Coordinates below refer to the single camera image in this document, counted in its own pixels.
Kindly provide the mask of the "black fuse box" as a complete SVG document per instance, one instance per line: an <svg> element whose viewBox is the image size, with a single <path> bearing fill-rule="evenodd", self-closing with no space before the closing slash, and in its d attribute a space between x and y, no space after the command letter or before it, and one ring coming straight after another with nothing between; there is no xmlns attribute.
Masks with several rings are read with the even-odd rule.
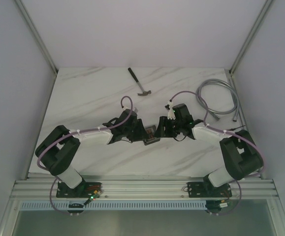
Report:
<svg viewBox="0 0 285 236"><path fill-rule="evenodd" d="M157 127L155 125L151 125L145 128L146 133L148 134L148 138L143 140L145 146L154 144L160 141L160 138L155 136L155 132Z"/></svg>

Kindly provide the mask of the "clear plastic fuse box cover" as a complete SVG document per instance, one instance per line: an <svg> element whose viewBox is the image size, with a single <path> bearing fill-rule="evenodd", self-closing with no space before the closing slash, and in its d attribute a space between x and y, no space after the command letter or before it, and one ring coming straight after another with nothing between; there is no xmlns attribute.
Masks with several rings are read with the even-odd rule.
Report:
<svg viewBox="0 0 285 236"><path fill-rule="evenodd" d="M144 142L150 143L155 141L157 138L155 137L155 132L156 132L156 126L148 126L145 128L146 133L148 134L148 138L144 139Z"/></svg>

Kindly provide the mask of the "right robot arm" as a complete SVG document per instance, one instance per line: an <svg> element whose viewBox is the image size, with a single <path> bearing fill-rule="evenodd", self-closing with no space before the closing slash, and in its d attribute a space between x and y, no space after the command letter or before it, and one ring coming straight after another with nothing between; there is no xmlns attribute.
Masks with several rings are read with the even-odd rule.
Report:
<svg viewBox="0 0 285 236"><path fill-rule="evenodd" d="M203 192L206 195L214 196L222 185L241 180L264 166L263 158L248 131L219 132L201 119L194 120L184 103L174 106L168 102L165 108L168 114L159 118L155 137L175 139L182 134L221 149L224 166L204 177Z"/></svg>

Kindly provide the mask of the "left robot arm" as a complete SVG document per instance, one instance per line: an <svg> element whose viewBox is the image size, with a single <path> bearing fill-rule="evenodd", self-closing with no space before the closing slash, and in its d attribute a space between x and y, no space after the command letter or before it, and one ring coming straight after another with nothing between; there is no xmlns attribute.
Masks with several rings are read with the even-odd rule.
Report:
<svg viewBox="0 0 285 236"><path fill-rule="evenodd" d="M118 118L101 126L71 131L64 125L57 126L35 151L38 163L58 180L65 183L67 191L75 198L85 193L84 180L72 167L71 162L82 142L90 146L110 145L127 138L131 143L148 138L142 119L130 109L123 109Z"/></svg>

